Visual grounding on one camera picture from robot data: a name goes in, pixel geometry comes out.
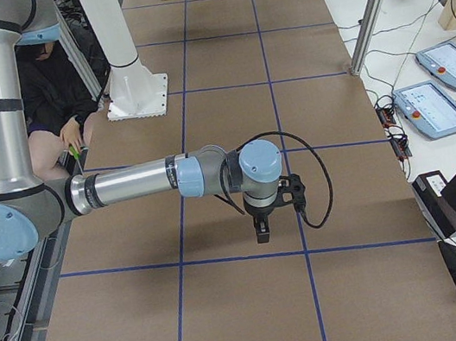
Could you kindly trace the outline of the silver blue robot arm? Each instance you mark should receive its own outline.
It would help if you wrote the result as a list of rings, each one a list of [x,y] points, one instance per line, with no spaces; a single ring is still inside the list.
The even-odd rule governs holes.
[[[253,138],[238,151],[218,146],[118,171],[44,181],[33,173],[15,46],[60,36],[54,0],[0,0],[0,260],[31,251],[60,225],[96,208],[167,190],[184,197],[241,193],[256,239],[285,204],[288,179],[275,144]]]

